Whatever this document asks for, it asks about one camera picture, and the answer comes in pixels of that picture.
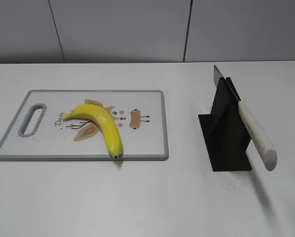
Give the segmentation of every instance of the white table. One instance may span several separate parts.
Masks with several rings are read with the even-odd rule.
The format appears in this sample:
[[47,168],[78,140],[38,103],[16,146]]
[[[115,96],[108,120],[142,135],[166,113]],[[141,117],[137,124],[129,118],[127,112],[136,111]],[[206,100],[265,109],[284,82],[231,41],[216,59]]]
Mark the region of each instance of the white table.
[[161,89],[167,161],[0,162],[0,237],[295,236],[295,62],[216,63],[278,152],[213,172],[213,63],[0,65],[0,140],[30,89]]

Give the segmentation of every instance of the white cutting board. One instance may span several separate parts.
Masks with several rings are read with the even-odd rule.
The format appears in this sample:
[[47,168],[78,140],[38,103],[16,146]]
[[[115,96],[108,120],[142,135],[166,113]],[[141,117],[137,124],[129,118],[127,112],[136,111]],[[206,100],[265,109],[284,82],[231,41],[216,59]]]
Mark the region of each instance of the white cutting board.
[[[82,126],[86,120],[62,120],[85,100],[95,101],[111,112],[123,144],[123,156],[118,159],[168,158],[162,91],[32,90],[0,142],[0,160],[114,160],[103,134],[91,127],[95,124]],[[33,135],[22,137],[19,129],[36,104],[46,107],[41,122]]]

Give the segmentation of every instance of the banana stem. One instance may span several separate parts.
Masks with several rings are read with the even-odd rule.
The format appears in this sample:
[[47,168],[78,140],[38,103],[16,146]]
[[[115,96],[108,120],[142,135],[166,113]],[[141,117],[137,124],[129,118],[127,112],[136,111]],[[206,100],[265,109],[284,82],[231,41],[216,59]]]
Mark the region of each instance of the banana stem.
[[73,119],[72,113],[63,116],[63,121],[67,121],[67,120],[70,120],[70,119]]

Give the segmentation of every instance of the knife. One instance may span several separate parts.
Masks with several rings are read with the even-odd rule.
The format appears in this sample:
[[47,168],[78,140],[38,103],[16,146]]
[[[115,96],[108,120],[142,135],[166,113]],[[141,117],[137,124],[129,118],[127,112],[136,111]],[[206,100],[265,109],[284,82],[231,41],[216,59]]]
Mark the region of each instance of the knife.
[[[224,76],[219,71],[219,69],[214,65],[214,82],[218,86],[220,78],[224,79]],[[227,82],[229,89],[232,91],[232,94],[236,101],[238,102],[238,111],[240,117],[251,136],[251,139],[260,155],[262,162],[264,163],[268,171],[272,171],[277,165],[277,152],[273,145],[271,144],[269,138],[267,137],[265,131],[258,123],[257,119],[254,117],[252,112],[245,106],[243,101],[241,101],[239,95],[237,94],[233,85]]]

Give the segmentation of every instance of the knife holder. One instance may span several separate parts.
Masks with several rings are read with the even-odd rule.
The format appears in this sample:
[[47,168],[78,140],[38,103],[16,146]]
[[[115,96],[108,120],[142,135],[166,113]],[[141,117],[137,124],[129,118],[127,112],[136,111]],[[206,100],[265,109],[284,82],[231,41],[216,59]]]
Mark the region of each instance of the knife holder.
[[209,115],[198,115],[213,171],[252,170],[245,153],[251,137],[238,111],[230,78],[220,78]]

